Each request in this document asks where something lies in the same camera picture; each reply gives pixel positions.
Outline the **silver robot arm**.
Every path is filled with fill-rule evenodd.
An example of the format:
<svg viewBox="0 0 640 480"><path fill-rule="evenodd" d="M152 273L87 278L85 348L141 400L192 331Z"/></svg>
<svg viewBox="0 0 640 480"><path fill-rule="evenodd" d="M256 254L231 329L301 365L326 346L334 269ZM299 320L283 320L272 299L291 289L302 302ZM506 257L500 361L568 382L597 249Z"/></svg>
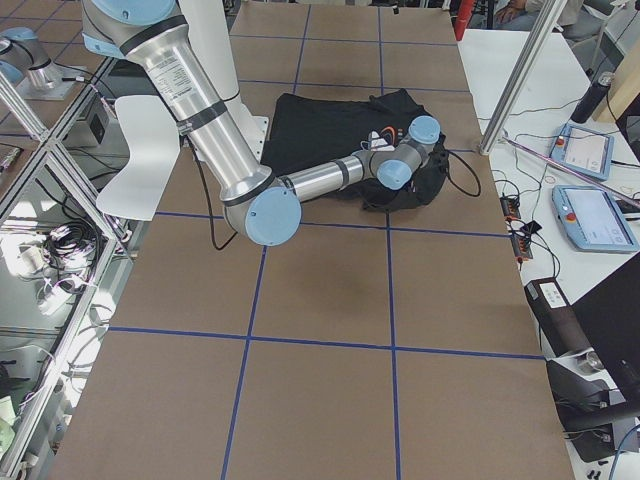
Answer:
<svg viewBox="0 0 640 480"><path fill-rule="evenodd" d="M320 166L277 177L261 164L251 130L262 119L220 86L237 84L228 26L220 3L204 1L84 1L88 50L139 65L179 132L190 140L221 186L229 226L254 243L280 245L297 231L301 204L375 178L398 190L428 162L441 137L438 121L418 116L394 148L360 150Z"/></svg>
<svg viewBox="0 0 640 480"><path fill-rule="evenodd" d="M52 90L62 81L60 68L28 27L1 32L1 73L14 85L28 79L39 91Z"/></svg>

